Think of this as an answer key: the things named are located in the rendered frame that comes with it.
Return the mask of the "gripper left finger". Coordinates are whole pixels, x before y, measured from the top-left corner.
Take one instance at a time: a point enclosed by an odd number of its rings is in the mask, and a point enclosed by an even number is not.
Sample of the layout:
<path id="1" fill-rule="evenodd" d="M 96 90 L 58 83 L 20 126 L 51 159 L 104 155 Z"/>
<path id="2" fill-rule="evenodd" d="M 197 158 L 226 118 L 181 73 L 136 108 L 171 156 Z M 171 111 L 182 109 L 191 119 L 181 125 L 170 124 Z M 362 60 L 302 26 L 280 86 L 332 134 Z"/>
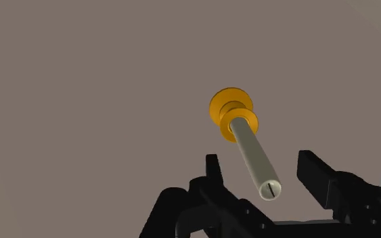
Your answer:
<path id="1" fill-rule="evenodd" d="M 193 178 L 189 189 L 160 192 L 139 238 L 267 238 L 274 222 L 247 199 L 238 199 L 223 184 L 217 155 L 206 155 L 206 174 Z"/>

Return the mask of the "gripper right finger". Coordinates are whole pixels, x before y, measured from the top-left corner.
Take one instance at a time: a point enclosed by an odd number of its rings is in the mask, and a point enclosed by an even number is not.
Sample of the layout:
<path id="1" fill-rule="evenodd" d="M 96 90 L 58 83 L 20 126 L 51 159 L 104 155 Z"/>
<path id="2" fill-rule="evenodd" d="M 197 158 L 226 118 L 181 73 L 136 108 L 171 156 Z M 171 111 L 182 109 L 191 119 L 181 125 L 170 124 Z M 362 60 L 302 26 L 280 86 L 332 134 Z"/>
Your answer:
<path id="1" fill-rule="evenodd" d="M 310 150 L 300 150 L 297 178 L 333 219 L 361 238 L 381 238 L 381 185 L 337 171 Z"/>

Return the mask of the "white candle in gold holder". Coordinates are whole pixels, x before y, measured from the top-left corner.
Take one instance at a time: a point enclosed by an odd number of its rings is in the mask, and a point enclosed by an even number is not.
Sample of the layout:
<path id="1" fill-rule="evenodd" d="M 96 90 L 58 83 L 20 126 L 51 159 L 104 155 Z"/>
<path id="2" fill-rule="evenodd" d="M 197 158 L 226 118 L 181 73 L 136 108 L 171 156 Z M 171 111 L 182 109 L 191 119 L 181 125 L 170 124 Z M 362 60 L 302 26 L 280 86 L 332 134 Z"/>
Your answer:
<path id="1" fill-rule="evenodd" d="M 236 87 L 224 88 L 212 97 L 209 114 L 223 138 L 238 145 L 260 197 L 265 201 L 277 199 L 282 184 L 256 138 L 259 119 L 253 112 L 250 96 Z"/>

